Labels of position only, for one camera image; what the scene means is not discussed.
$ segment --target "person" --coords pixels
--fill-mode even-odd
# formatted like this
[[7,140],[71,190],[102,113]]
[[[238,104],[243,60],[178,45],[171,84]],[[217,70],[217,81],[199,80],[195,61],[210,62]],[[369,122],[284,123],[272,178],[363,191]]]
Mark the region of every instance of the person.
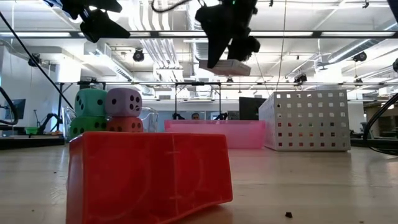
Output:
[[[173,119],[185,119],[185,118],[183,118],[183,117],[182,117],[180,114],[178,114],[178,113],[174,113],[174,114],[173,114]],[[191,115],[191,119],[199,120],[199,119],[200,119],[199,113],[193,113],[193,114]]]

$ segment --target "table surface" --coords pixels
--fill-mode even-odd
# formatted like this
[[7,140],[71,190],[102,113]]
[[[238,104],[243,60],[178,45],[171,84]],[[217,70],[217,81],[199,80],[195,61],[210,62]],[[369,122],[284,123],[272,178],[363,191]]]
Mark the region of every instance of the table surface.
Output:
[[[178,223],[398,223],[395,157],[369,149],[229,157],[234,200]],[[0,151],[0,223],[65,223],[67,175],[67,147]]]

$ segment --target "ceiling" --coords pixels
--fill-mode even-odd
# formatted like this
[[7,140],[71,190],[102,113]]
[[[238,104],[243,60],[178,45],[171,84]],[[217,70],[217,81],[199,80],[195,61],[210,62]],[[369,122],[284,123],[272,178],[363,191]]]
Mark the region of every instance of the ceiling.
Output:
[[[132,2],[135,0],[119,1],[123,6],[123,11],[115,20],[127,30],[132,30],[129,20],[137,15],[136,7]],[[146,0],[141,0],[139,18],[143,22],[143,12],[145,11]],[[168,1],[171,5],[177,1]],[[209,4],[216,4],[215,0],[206,0]],[[274,0],[273,7],[269,7],[269,1],[259,1],[257,3],[258,13],[253,15],[250,28],[256,30],[384,30],[387,25],[395,23],[394,16],[387,5],[386,0],[369,0],[369,7],[363,9],[364,1],[359,0],[287,0],[285,11],[285,1]],[[198,3],[192,1],[189,3],[189,9],[196,11]],[[40,0],[16,0],[0,1],[0,9],[6,19],[12,23],[16,31],[79,31],[79,23],[72,22],[65,16],[62,10],[50,8]],[[189,13],[186,6],[179,7],[177,10],[168,14],[168,25],[171,30],[189,30]],[[150,29],[156,30],[156,25],[152,19],[152,10],[148,11]],[[7,27],[1,23],[0,32],[7,32]],[[111,69],[105,69],[93,62],[90,56],[85,54],[86,40],[82,38],[73,39],[23,39],[26,45],[35,47],[60,47],[68,52],[73,58],[78,58],[89,70],[86,74],[97,76],[99,79],[107,77],[106,80],[112,81],[112,77],[117,77]],[[352,60],[343,60],[337,64],[331,65],[326,71],[319,71],[316,63],[327,59],[329,55],[341,50],[349,44],[355,43],[356,39],[259,39],[261,43],[260,52],[254,54],[246,65],[251,67],[251,74],[248,77],[233,77],[235,85],[226,88],[242,89],[243,94],[252,95],[256,90],[263,90],[257,94],[268,94],[264,86],[238,85],[238,82],[286,82],[292,81],[294,76],[300,72],[305,72],[309,82],[333,82],[335,76],[333,72],[337,71],[336,77],[339,82],[352,82],[355,75],[361,77],[372,75],[372,72],[384,71],[383,68],[390,67],[398,57],[398,39],[389,39],[374,45],[365,50],[368,59],[364,62]],[[120,63],[122,67],[134,75],[137,80],[159,81],[159,77],[154,74],[163,74],[163,70],[156,71],[158,67],[156,62],[151,59],[150,52],[145,48],[148,40],[139,39],[104,39],[104,43],[112,49],[112,58]],[[166,55],[165,45],[158,43],[160,49]],[[19,51],[16,41],[12,46]],[[207,77],[212,80],[225,82],[226,76],[213,76],[208,72],[197,69],[195,57],[193,54],[194,46],[190,39],[174,39],[172,46],[175,50],[178,62],[182,72],[182,79],[193,81],[198,78]],[[135,62],[132,54],[136,48],[144,48],[145,60]],[[59,58],[55,58],[53,63],[59,63]],[[396,74],[390,69],[364,82],[383,82],[384,80],[395,77]],[[363,88],[358,93],[365,90],[377,90],[378,86]]]

